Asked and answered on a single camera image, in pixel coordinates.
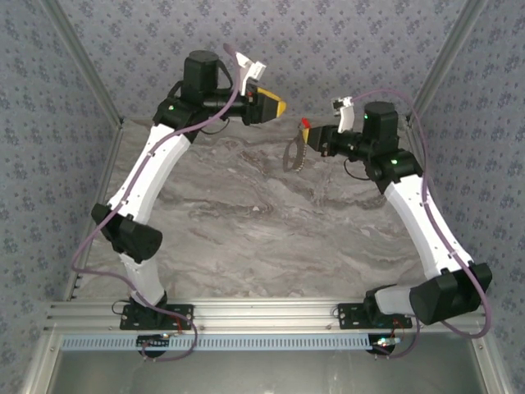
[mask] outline white arm segment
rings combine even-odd
[[[137,292],[142,295],[152,305],[156,305],[164,296],[164,287],[158,279],[157,260],[153,256],[151,259],[137,264],[127,254],[119,254],[121,262],[126,267],[128,279],[135,285]],[[144,305],[135,292],[131,295],[135,301]]]
[[[401,178],[400,183],[390,183],[385,190],[386,199],[394,206],[401,216],[404,225],[409,230],[413,243],[421,258],[425,277],[432,279],[441,275],[441,270],[448,269],[451,273],[461,269],[443,242],[436,234],[422,205],[422,178],[418,175]],[[465,262],[472,257],[452,235],[445,219],[436,207],[434,200],[428,195],[427,202],[437,225],[447,241],[455,248],[455,253]],[[376,302],[383,314],[413,315],[410,305],[411,286],[391,286],[376,292]]]
[[[128,185],[135,173],[139,170],[139,165],[148,155],[151,148],[164,136],[172,133],[174,130],[168,126],[158,125],[153,126],[149,133],[148,141],[139,159],[133,166],[130,175],[126,178],[124,185],[117,191],[109,200],[112,207],[116,207],[122,200]],[[161,191],[167,176],[175,163],[180,159],[186,150],[188,150],[191,143],[183,135],[177,135],[170,138],[157,149],[157,152],[151,157],[146,164],[146,167],[141,172],[139,179],[133,186],[133,190],[128,197],[126,203],[119,210],[122,216],[131,215],[133,220],[137,223],[147,224],[153,203],[157,199],[158,193]]]
[[[405,176],[401,178],[400,183],[390,183],[385,190],[385,196],[401,216],[407,230],[409,230],[409,235],[412,237],[421,258],[425,277],[432,279],[440,276],[443,269],[448,269],[452,273],[461,269],[461,267],[450,255],[432,227],[422,205],[421,188],[422,178],[420,176]],[[454,247],[455,253],[465,263],[472,261],[470,254],[461,247],[452,235],[430,193],[427,202],[437,226],[441,229],[447,241]]]

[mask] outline cable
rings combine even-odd
[[[401,324],[401,322],[397,318],[393,318],[392,319],[392,323],[395,326],[399,326],[399,328],[401,328],[401,330],[403,330],[403,333],[401,334],[401,341],[403,341],[404,340],[404,326],[403,326],[403,324]],[[392,328],[392,333],[390,334],[390,338],[393,338],[394,334],[395,334],[395,328]]]
[[[234,64],[237,64],[235,50],[233,49],[233,47],[231,47],[229,44],[224,44],[223,48],[233,58]],[[133,282],[131,282],[127,277],[123,277],[122,275],[119,275],[118,273],[107,273],[107,272],[104,272],[104,271],[97,271],[97,270],[89,269],[89,268],[79,268],[79,267],[75,266],[75,262],[78,260],[78,258],[80,257],[80,254],[85,250],[85,248],[93,241],[95,236],[109,223],[110,220],[112,220],[115,217],[115,215],[118,214],[118,211],[122,208],[122,206],[126,202],[126,199],[131,194],[133,186],[135,186],[135,183],[139,179],[140,174],[142,173],[142,171],[146,167],[146,164],[148,163],[149,159],[151,157],[153,157],[153,154],[157,151],[157,149],[159,149],[160,146],[162,144],[164,144],[166,141],[168,141],[169,139],[171,139],[171,138],[173,138],[173,137],[175,137],[177,135],[181,135],[181,134],[184,134],[184,133],[189,133],[191,131],[196,131],[198,129],[202,129],[203,127],[210,125],[212,122],[216,121],[217,119],[220,119],[222,117],[222,115],[224,115],[226,113],[226,111],[228,111],[228,109],[230,109],[231,105],[235,101],[235,98],[237,97],[237,94],[239,92],[239,87],[240,87],[240,67],[237,67],[237,72],[236,72],[236,76],[235,76],[235,83],[234,83],[233,90],[231,92],[231,96],[228,99],[226,105],[219,112],[217,112],[212,117],[208,118],[206,121],[202,121],[202,122],[200,122],[197,125],[188,126],[188,127],[185,127],[185,128],[183,128],[181,130],[178,130],[178,131],[173,131],[172,133],[164,136],[164,138],[160,139],[149,150],[148,155],[146,155],[144,160],[140,163],[137,172],[135,173],[135,175],[131,179],[130,184],[128,185],[128,188],[126,189],[124,195],[122,196],[121,202],[95,227],[93,232],[91,234],[89,234],[89,236],[80,244],[79,248],[73,254],[73,258],[71,259],[71,269],[74,272],[76,272],[76,273],[83,273],[83,274],[89,274],[89,275],[99,275],[99,276],[105,276],[105,277],[114,277],[116,279],[119,279],[119,280],[123,281],[126,285],[128,285],[128,287],[132,291],[135,292],[136,297],[145,306],[149,307],[150,309],[152,309],[152,310],[154,310],[154,311],[156,311],[156,312],[158,312],[160,314],[166,314],[166,315],[172,316],[174,318],[180,318],[180,319],[186,321],[191,326],[191,328],[193,329],[195,335],[194,335],[194,340],[193,340],[190,348],[187,351],[185,351],[184,353],[182,353],[181,355],[177,355],[177,356],[173,356],[173,357],[166,357],[166,358],[161,358],[161,359],[155,359],[155,361],[157,361],[157,362],[166,362],[166,361],[180,360],[180,359],[183,359],[183,358],[187,357],[191,353],[193,353],[194,348],[197,346],[198,339],[199,339],[199,333],[197,331],[197,327],[195,326],[194,322],[191,319],[186,318],[183,314],[178,314],[177,312],[171,312],[170,310],[161,309],[161,308],[156,307],[155,305],[150,304],[137,291],[137,289],[136,289],[135,285],[133,284]]]
[[[361,178],[359,176],[355,176],[354,174],[350,173],[350,171],[348,170],[348,168],[346,167],[346,162],[349,162],[350,160],[349,159],[346,159],[344,160],[343,162],[343,167],[345,168],[345,171],[348,175],[350,175],[351,177],[353,177],[354,179],[357,179],[358,181],[370,181],[371,179],[370,178]]]
[[[380,355],[380,357],[383,357],[388,360],[389,359],[400,359],[401,357],[406,356],[408,353],[414,350],[414,348],[418,344],[420,332],[421,332],[421,322],[419,321],[418,318],[416,318],[416,334],[413,337],[412,343],[410,343],[409,347],[407,347],[405,350],[403,350],[401,353],[397,355],[390,355],[385,349],[382,349],[379,346],[372,346],[372,347],[386,354],[386,355]]]
[[[483,326],[482,330],[480,332],[476,333],[476,334],[471,334],[469,332],[463,332],[463,331],[457,329],[456,327],[452,326],[450,323],[447,323],[446,321],[442,321],[442,323],[450,331],[460,335],[461,337],[466,337],[466,338],[469,338],[469,339],[477,339],[477,338],[484,337],[490,331],[491,325],[492,325],[492,308],[491,308],[491,305],[489,304],[489,301],[486,298],[486,294],[483,291],[482,286],[479,284],[479,282],[477,281],[477,279],[474,276],[474,274],[470,271],[470,269],[468,268],[467,264],[458,256],[458,254],[455,253],[454,248],[448,242],[448,240],[446,239],[446,236],[443,234],[443,231],[440,229],[439,225],[436,223],[434,215],[432,214],[432,212],[430,210],[430,207],[428,205],[428,202],[427,202],[427,200],[428,200],[428,178],[430,176],[428,168],[427,168],[428,167],[427,166],[427,162],[428,162],[428,156],[427,156],[427,154],[428,154],[428,143],[427,143],[427,137],[425,136],[425,133],[423,132],[423,128],[421,126],[421,118],[419,117],[418,112],[414,108],[412,100],[408,96],[403,94],[402,92],[399,92],[398,90],[395,90],[395,89],[376,89],[376,90],[373,90],[371,92],[360,94],[359,96],[352,98],[352,102],[353,101],[358,101],[360,99],[364,99],[365,97],[368,97],[368,96],[370,96],[372,94],[376,94],[376,93],[390,93],[390,94],[394,94],[394,95],[400,97],[401,99],[403,99],[410,106],[410,108],[412,109],[412,113],[413,113],[414,117],[416,118],[416,122],[418,124],[419,135],[421,136],[422,147],[423,147],[423,159],[425,161],[425,163],[424,163],[425,171],[423,171],[423,180],[422,180],[422,188],[421,188],[422,202],[423,202],[423,207],[425,209],[425,213],[427,214],[428,220],[430,221],[432,227],[434,228],[434,231],[436,232],[437,236],[443,242],[443,245],[445,245],[445,248],[449,251],[451,256],[454,256],[454,259],[456,260],[456,262],[459,264],[461,269],[463,269],[465,271],[465,273],[467,274],[468,279],[470,279],[470,281],[472,282],[472,285],[476,289],[476,291],[477,291],[477,293],[478,293],[478,295],[480,297],[480,300],[482,301],[483,309],[485,310],[485,325]]]
[[[122,316],[122,314],[119,314],[118,312],[115,312],[115,305],[118,303],[118,302],[124,302],[126,304],[129,304],[130,302],[128,300],[116,300],[113,304],[112,304],[112,312],[114,314],[118,314],[119,316]]]
[[[201,133],[205,134],[205,135],[215,135],[215,134],[219,134],[221,131],[223,131],[224,129],[226,129],[228,127],[228,125],[230,124],[230,118],[227,118],[226,119],[226,124],[219,130],[219,131],[212,131],[212,132],[209,132],[209,131],[205,131],[204,129],[201,129]]]

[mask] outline gray marble tabletop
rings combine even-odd
[[[201,133],[175,165],[149,223],[164,235],[154,258],[169,296],[361,297],[375,286],[422,280],[418,253],[396,211],[373,183],[349,177],[343,158],[309,150],[301,172],[283,171],[298,122],[283,117],[246,127],[232,121],[219,135]],[[141,123],[125,122],[108,199],[148,138]],[[349,168],[364,175],[358,163]],[[87,265],[125,272],[101,236]],[[81,299],[128,294],[112,278],[85,276],[79,284]]]

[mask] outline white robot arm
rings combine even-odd
[[[261,62],[252,62],[242,53],[235,55],[240,67],[240,89],[233,105],[222,119],[241,117],[245,125],[250,125],[279,117],[285,111],[285,102],[255,85],[266,66]],[[102,229],[102,233],[119,253],[136,292],[152,305],[162,303],[166,299],[166,292],[159,281],[154,257],[162,242],[162,233],[148,226],[148,221],[164,182],[199,131],[175,135],[169,139],[166,137],[176,130],[208,119],[224,107],[232,92],[230,89],[217,88],[219,69],[227,72],[215,53],[194,51],[186,58],[184,79],[176,84],[159,105],[148,141],[126,181],[106,206],[96,204],[92,210],[95,222],[100,223],[111,212],[112,207],[120,204],[127,195],[118,214]],[[180,96],[176,97],[175,93],[179,88]],[[152,147],[161,140],[164,142],[152,154]],[[147,156],[150,158],[144,166],[144,158]],[[127,193],[132,182],[132,190]],[[132,298],[144,306],[136,292]]]
[[[481,302],[480,296],[453,254],[467,262],[484,291],[491,282],[491,270],[486,263],[473,263],[428,195],[425,204],[454,252],[450,253],[437,235],[422,202],[422,169],[410,152],[399,148],[398,114],[394,105],[368,103],[364,108],[362,133],[352,130],[351,97],[332,100],[332,107],[335,114],[340,115],[340,124],[304,129],[300,132],[304,142],[322,156],[343,155],[351,162],[363,162],[370,180],[376,183],[409,230],[427,278],[417,286],[389,285],[368,291],[363,307],[372,325],[381,327],[391,323],[395,314],[415,315],[423,323],[432,324],[474,311]]]

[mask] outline patterned wallpaper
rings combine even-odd
[[[62,0],[119,112],[151,117],[199,48],[235,44],[295,113],[377,87],[415,95],[463,0]]]
[[[492,268],[494,332],[525,392],[525,4],[489,4],[423,119],[444,215]]]
[[[0,2],[0,392],[62,298],[113,131],[36,0]]]

